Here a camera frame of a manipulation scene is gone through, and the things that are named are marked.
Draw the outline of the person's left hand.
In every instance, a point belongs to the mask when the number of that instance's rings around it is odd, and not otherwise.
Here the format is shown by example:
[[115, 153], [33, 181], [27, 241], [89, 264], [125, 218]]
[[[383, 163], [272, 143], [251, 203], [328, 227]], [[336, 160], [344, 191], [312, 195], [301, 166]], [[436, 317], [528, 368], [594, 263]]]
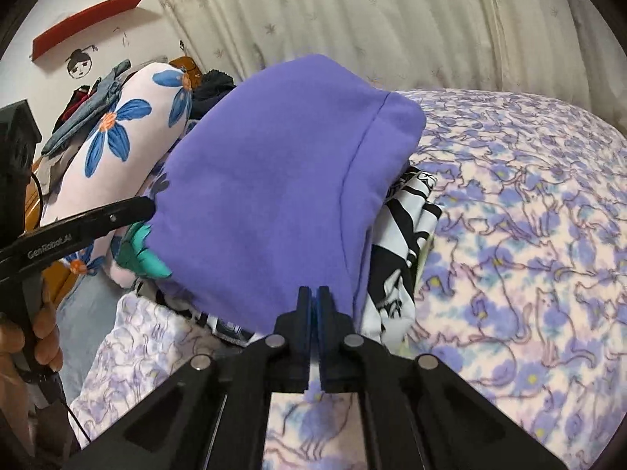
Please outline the person's left hand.
[[[60, 331], [56, 324], [56, 310], [49, 300], [33, 320], [33, 331], [37, 338], [34, 355], [39, 364], [53, 371], [63, 366], [60, 346]], [[34, 454], [34, 431], [29, 420], [30, 401], [27, 386], [19, 377], [12, 355], [24, 347], [22, 330], [7, 319], [1, 320], [1, 412], [9, 427], [24, 449]]]

